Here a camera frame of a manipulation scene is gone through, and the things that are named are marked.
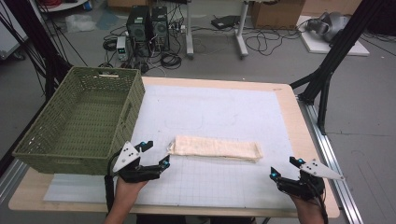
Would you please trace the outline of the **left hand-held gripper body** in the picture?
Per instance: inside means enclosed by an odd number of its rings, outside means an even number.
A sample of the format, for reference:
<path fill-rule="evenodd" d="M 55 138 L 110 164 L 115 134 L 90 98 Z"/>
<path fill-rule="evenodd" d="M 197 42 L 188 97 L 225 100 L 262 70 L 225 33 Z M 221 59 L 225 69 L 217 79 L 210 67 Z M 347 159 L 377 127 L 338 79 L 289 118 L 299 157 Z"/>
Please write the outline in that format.
<path fill-rule="evenodd" d="M 163 172 L 159 163 L 150 166 L 141 165 L 140 159 L 143 153 L 137 152 L 132 143 L 127 141 L 118 153 L 112 172 L 128 183 L 158 179 Z"/>

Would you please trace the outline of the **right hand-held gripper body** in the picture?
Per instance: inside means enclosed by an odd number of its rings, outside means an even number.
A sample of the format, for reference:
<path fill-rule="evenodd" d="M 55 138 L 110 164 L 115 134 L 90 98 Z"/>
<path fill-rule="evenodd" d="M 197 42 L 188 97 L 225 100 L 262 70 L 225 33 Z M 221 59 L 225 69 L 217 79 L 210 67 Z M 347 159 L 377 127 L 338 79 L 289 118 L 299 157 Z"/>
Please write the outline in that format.
<path fill-rule="evenodd" d="M 298 180 L 281 176 L 277 188 L 287 194 L 311 200 L 320 196 L 325 190 L 324 178 L 343 180 L 344 177 L 323 163 L 313 159 L 306 161 L 300 168 Z"/>

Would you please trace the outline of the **cream cloth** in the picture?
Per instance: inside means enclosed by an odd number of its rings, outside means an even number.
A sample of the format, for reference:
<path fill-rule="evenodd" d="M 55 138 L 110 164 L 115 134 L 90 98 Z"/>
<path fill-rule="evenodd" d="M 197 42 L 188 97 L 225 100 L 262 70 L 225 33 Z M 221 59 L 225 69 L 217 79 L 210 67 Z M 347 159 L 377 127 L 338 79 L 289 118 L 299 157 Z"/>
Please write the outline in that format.
<path fill-rule="evenodd" d="M 239 142 L 198 136 L 177 135 L 167 152 L 178 156 L 224 158 L 258 162 L 262 158 L 261 147 L 256 142 Z"/>

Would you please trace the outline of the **green woven basket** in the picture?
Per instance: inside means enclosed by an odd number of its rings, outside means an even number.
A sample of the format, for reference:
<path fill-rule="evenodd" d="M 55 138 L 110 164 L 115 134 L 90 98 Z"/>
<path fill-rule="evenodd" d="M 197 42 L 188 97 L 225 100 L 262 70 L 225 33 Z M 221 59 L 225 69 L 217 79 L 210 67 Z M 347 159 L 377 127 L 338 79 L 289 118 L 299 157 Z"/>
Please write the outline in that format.
<path fill-rule="evenodd" d="M 13 156 L 39 173 L 105 175 L 132 138 L 144 95 L 136 69 L 75 66 Z"/>

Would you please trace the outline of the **person's right hand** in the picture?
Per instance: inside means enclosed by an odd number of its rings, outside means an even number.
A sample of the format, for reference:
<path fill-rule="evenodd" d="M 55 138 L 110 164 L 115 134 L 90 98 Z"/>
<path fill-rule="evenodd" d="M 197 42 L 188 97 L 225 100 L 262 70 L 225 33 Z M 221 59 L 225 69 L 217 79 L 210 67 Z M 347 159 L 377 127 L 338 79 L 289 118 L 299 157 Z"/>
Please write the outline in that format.
<path fill-rule="evenodd" d="M 291 199 L 296 206 L 299 217 L 321 216 L 321 208 L 316 203 L 304 201 L 296 196 L 291 196 Z"/>

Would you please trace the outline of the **person's left hand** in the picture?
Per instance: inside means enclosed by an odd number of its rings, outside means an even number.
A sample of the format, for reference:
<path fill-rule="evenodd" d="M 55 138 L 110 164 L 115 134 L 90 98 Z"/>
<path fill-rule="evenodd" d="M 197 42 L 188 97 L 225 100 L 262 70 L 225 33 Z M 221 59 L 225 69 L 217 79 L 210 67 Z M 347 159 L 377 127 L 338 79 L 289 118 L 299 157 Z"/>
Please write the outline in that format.
<path fill-rule="evenodd" d="M 116 186 L 116 201 L 119 203 L 134 203 L 140 190 L 145 187 L 146 184 L 147 181 L 128 183 L 122 178 L 119 178 Z"/>

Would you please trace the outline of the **light wooden table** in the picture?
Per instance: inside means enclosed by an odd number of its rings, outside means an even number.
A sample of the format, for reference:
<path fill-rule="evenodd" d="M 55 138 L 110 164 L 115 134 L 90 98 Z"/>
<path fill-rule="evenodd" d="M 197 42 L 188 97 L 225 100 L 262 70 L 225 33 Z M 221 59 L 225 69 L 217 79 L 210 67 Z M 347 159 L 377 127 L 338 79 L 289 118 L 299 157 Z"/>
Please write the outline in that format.
<path fill-rule="evenodd" d="M 248 91 L 274 91 L 286 123 L 292 146 L 292 157 L 311 161 L 318 153 L 311 139 L 304 117 L 296 101 L 292 88 L 287 84 L 220 81 L 203 79 L 183 79 L 170 77 L 144 77 L 145 89 L 148 85 L 171 87 L 214 88 Z M 166 214 L 227 217 L 295 217 L 296 209 L 291 208 L 224 208 L 175 205 L 140 205 L 136 201 L 132 211 L 135 214 Z"/>

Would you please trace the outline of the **white grid mat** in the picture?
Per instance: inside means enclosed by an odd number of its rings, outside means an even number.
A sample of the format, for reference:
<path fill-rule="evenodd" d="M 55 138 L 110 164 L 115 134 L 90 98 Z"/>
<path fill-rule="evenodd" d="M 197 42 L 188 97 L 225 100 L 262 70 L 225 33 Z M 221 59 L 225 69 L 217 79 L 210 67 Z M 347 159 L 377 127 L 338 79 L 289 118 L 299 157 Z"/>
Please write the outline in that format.
<path fill-rule="evenodd" d="M 224 208 L 291 208 L 290 199 L 269 177 L 271 168 L 289 178 L 298 175 L 289 163 L 292 146 L 274 91 L 148 85 L 131 142 L 151 141 L 141 157 L 157 163 L 177 136 L 254 142 L 256 162 L 178 156 L 138 196 L 140 205 Z"/>

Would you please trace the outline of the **black metal stand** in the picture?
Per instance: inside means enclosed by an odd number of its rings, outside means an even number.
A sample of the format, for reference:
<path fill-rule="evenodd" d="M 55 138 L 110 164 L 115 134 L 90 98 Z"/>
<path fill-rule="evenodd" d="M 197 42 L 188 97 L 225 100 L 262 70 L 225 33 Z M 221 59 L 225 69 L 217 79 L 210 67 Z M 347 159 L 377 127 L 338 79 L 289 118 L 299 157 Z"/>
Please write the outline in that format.
<path fill-rule="evenodd" d="M 32 51 L 22 39 L 17 29 L 12 25 L 8 14 L 0 13 L 0 22 L 27 53 L 36 74 L 45 79 L 43 92 L 46 101 L 48 101 L 59 88 L 72 64 L 55 48 L 29 0 L 0 0 L 0 6 L 7 6 L 9 12 L 33 44 L 35 51 Z"/>
<path fill-rule="evenodd" d="M 320 95 L 317 126 L 326 135 L 325 119 L 332 75 L 345 59 L 363 31 L 389 0 L 361 0 L 346 28 L 336 38 L 329 53 L 320 66 L 310 75 L 302 77 L 290 84 L 293 89 L 307 87 L 298 95 L 298 99 L 306 105 L 313 105 Z"/>

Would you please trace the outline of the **clear plastic bag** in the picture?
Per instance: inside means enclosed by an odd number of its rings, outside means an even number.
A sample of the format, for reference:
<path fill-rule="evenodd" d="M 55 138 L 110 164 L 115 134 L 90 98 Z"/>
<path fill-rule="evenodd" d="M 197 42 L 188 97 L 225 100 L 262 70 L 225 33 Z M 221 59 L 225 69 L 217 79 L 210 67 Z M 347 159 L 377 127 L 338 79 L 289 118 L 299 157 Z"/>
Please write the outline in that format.
<path fill-rule="evenodd" d="M 65 18 L 68 33 L 88 32 L 95 29 L 95 22 L 89 15 L 70 15 Z"/>

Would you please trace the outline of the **grey rounded device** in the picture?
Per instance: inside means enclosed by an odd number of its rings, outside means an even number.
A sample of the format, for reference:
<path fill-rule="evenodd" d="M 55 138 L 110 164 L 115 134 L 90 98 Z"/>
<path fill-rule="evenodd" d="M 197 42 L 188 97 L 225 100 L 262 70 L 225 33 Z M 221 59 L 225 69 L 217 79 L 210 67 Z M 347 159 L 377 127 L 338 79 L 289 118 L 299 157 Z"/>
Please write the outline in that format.
<path fill-rule="evenodd" d="M 349 17 L 340 12 L 324 12 L 318 18 L 309 19 L 306 30 L 315 32 L 326 42 L 331 42 L 347 26 L 348 22 Z"/>

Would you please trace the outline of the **flat black device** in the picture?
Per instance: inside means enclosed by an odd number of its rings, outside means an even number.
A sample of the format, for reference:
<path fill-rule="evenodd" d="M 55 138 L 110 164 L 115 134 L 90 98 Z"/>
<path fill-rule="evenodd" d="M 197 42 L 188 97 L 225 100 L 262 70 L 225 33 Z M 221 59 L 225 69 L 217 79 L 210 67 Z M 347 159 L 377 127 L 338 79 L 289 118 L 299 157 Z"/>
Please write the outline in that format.
<path fill-rule="evenodd" d="M 211 24 L 219 30 L 223 30 L 225 28 L 234 27 L 239 23 L 239 16 L 225 16 L 221 18 L 215 18 L 211 21 Z"/>

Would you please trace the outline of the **large cardboard box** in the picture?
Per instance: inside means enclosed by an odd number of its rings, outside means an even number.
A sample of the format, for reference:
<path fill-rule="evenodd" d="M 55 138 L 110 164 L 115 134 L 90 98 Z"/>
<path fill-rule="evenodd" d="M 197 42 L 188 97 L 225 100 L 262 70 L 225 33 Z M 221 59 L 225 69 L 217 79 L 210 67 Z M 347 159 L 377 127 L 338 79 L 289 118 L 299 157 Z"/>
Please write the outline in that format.
<path fill-rule="evenodd" d="M 295 30 L 305 0 L 271 0 L 252 5 L 251 20 L 258 28 Z"/>

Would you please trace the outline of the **round white table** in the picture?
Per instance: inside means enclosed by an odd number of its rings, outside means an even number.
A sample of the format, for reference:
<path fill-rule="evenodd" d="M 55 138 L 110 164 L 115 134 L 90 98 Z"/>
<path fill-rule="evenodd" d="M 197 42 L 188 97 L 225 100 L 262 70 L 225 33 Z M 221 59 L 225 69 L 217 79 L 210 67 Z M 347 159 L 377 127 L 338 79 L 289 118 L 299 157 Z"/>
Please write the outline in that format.
<path fill-rule="evenodd" d="M 46 0 L 36 0 L 37 6 L 41 12 L 57 12 L 75 7 L 87 7 L 92 9 L 91 0 L 50 0 L 51 4 L 45 4 Z"/>

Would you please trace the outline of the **aluminium rail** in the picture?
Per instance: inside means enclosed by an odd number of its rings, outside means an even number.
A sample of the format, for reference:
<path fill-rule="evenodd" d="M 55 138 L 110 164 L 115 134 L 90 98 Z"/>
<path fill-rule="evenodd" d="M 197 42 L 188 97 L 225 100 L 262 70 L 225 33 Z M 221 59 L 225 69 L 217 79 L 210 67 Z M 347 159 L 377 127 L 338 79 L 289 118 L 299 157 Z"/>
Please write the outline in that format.
<path fill-rule="evenodd" d="M 29 166 L 20 160 L 14 160 L 0 177 L 0 205 L 21 180 Z"/>
<path fill-rule="evenodd" d="M 327 134 L 322 134 L 317 125 L 318 112 L 313 105 L 306 105 L 304 102 L 297 101 L 307 125 L 308 131 L 314 142 L 320 160 L 336 173 L 342 175 L 344 172 L 333 152 L 331 141 Z M 347 181 L 331 180 L 330 186 L 335 197 L 337 209 L 345 218 L 347 224 L 364 224 L 361 213 L 356 205 Z"/>

